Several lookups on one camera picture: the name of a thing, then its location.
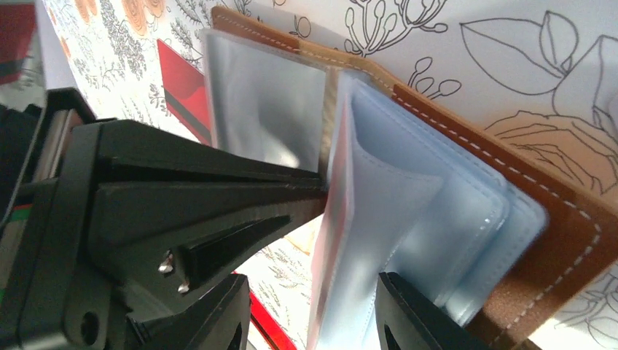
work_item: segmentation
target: brown leather wallet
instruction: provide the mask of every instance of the brown leather wallet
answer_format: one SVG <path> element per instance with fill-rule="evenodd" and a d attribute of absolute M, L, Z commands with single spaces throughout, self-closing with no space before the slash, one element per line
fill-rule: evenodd
<path fill-rule="evenodd" d="M 436 105 L 376 63 L 282 33 L 224 7 L 213 28 L 314 60 L 358 69 L 425 123 L 500 171 L 549 213 L 549 225 L 494 289 L 469 331 L 495 349 L 523 342 L 618 259 L 618 211 L 496 137 Z"/>

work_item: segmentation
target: floral patterned paper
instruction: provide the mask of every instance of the floral patterned paper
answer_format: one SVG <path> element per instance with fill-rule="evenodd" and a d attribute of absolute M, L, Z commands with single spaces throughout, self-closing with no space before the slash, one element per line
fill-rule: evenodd
<path fill-rule="evenodd" d="M 610 203 L 618 201 L 618 116 L 609 108 L 618 98 L 615 1 L 568 6 L 559 0 L 46 4 L 78 86 L 100 117 L 139 120 L 195 140 L 165 108 L 156 40 L 201 70 L 199 33 L 211 25 L 209 10 L 219 4 L 301 39 L 373 59 L 538 164 Z M 260 300 L 269 300 L 275 318 L 302 348 L 304 320 L 288 317 L 282 305 L 306 307 L 308 259 L 289 260 L 288 255 L 295 256 L 290 247 L 274 245 L 258 254 L 251 260 L 249 278 Z M 307 265 L 290 267 L 293 263 Z M 544 349 L 618 349 L 616 269 L 618 265 L 573 299 L 532 339 Z M 306 277 L 297 276 L 298 271 Z"/>

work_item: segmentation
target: black plastic jaw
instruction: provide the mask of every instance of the black plastic jaw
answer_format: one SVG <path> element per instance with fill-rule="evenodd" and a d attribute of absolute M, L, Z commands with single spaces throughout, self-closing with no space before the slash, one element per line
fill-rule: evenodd
<path fill-rule="evenodd" d="M 73 130 L 57 178 L 24 185 L 37 198 L 25 231 L 37 242 L 17 254 L 12 276 L 23 283 L 7 287 L 16 294 L 1 307 L 18 321 L 9 322 L 12 339 L 1 334 L 3 349 L 219 349 L 197 339 L 243 349 L 249 288 L 230 273 L 324 210 L 318 174 L 129 120 L 93 122 L 74 90 L 52 96 L 47 113 L 75 109 L 86 125 Z M 161 338 L 191 332 L 200 316 L 199 336 L 183 333 L 194 341 Z M 128 324 L 171 317 L 161 336 L 129 341 Z"/>
<path fill-rule="evenodd" d="M 375 316 L 382 350 L 489 350 L 397 273 L 380 273 Z"/>

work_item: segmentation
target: line drawing of flower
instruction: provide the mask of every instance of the line drawing of flower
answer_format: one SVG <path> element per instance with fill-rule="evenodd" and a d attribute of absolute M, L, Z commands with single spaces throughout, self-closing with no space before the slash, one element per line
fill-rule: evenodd
<path fill-rule="evenodd" d="M 144 14 L 144 2 L 142 0 L 122 0 L 122 8 L 127 16 L 129 26 L 139 36 L 146 35 L 148 25 Z"/>
<path fill-rule="evenodd" d="M 391 11 L 389 7 L 387 11 L 385 0 L 350 0 L 355 6 L 350 6 L 345 12 L 345 26 L 350 34 L 350 39 L 346 39 L 343 44 L 345 51 L 367 57 L 402 41 L 413 29 L 444 33 L 448 30 L 446 24 L 436 23 L 431 26 L 429 22 L 442 11 L 446 1 L 395 0 L 396 9 Z M 359 8 L 360 34 L 356 31 L 358 26 L 355 26 L 355 9 Z"/>
<path fill-rule="evenodd" d="M 618 195 L 618 141 L 579 117 L 520 110 L 486 131 L 599 195 Z"/>
<path fill-rule="evenodd" d="M 410 75 L 410 79 L 407 81 L 408 86 L 417 90 L 419 93 L 424 94 L 431 100 L 439 97 L 451 96 L 461 89 L 461 82 L 455 79 L 446 79 L 438 84 L 436 90 L 430 91 L 434 86 L 435 79 L 433 77 L 419 78 L 423 73 L 431 68 L 434 59 L 432 57 L 423 57 L 416 61 L 414 65 L 414 72 Z"/>
<path fill-rule="evenodd" d="M 297 308 L 306 311 L 310 308 L 311 280 L 306 264 L 299 257 L 308 258 L 289 241 L 280 240 L 272 246 L 266 246 L 245 262 L 247 266 L 263 266 L 265 277 L 260 276 L 262 272 L 254 275 L 253 271 L 245 270 L 244 266 L 239 268 L 239 272 L 249 276 L 251 290 L 260 303 L 299 349 L 304 349 L 308 323 L 305 321 L 301 325 L 299 315 L 295 313 Z M 292 302 L 286 297 L 288 292 L 294 293 Z"/>
<path fill-rule="evenodd" d="M 161 91 L 163 90 L 163 85 L 155 85 L 150 83 L 150 91 L 148 92 L 148 99 L 150 100 L 150 104 L 159 109 L 161 112 L 165 113 L 166 117 L 171 116 L 170 111 L 168 111 L 167 106 L 165 105 L 165 96 Z"/>
<path fill-rule="evenodd" d="M 251 17 L 251 11 L 247 7 L 251 1 L 252 0 L 233 0 L 234 8 L 245 16 Z M 224 0 L 202 0 L 199 3 L 197 0 L 175 0 L 175 2 L 181 10 L 182 15 L 189 20 L 190 24 L 196 25 L 200 27 L 200 29 L 212 27 L 212 7 L 215 5 L 223 5 L 230 8 Z M 182 58 L 196 69 L 200 69 L 203 54 L 201 49 L 196 47 L 193 42 L 193 37 L 200 42 L 202 41 L 199 31 L 194 31 L 192 36 L 192 32 L 189 30 L 188 25 L 183 23 L 178 17 L 174 21 L 171 21 L 170 25 L 174 38 L 176 38 L 184 48 L 179 51 Z"/>
<path fill-rule="evenodd" d="M 311 22 L 305 16 L 294 15 L 294 30 L 289 33 L 301 39 L 307 39 L 311 35 Z"/>
<path fill-rule="evenodd" d="M 606 349 L 618 348 L 618 264 L 558 312 L 556 330 L 572 327 Z"/>
<path fill-rule="evenodd" d="M 542 23 L 490 18 L 461 23 L 472 60 L 495 82 L 526 96 L 552 94 L 557 115 L 577 116 L 615 139 L 609 114 L 618 95 L 618 39 L 601 35 L 579 59 L 579 32 L 567 17 L 546 11 Z"/>
<path fill-rule="evenodd" d="M 141 45 L 129 32 L 127 20 L 118 21 L 110 0 L 101 0 L 101 18 L 114 54 L 119 60 L 118 69 L 129 66 L 138 79 L 142 78 L 146 71 L 146 60 Z"/>

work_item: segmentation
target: rose illustration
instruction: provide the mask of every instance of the rose illustration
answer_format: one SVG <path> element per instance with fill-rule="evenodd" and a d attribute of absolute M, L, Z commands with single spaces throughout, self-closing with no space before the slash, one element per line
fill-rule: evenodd
<path fill-rule="evenodd" d="M 150 11 L 150 13 L 159 18 L 163 15 L 163 10 L 165 9 L 165 0 L 145 0 L 146 8 Z"/>
<path fill-rule="evenodd" d="M 90 14 L 88 13 L 88 6 L 86 5 L 85 0 L 75 0 L 75 7 L 77 8 L 77 12 L 79 12 L 79 16 L 84 20 L 84 23 L 90 23 Z"/>
<path fill-rule="evenodd" d="M 142 0 L 122 0 L 129 25 L 138 35 L 146 35 L 147 23 Z"/>
<path fill-rule="evenodd" d="M 519 111 L 487 131 L 600 195 L 618 196 L 618 142 L 578 117 Z"/>

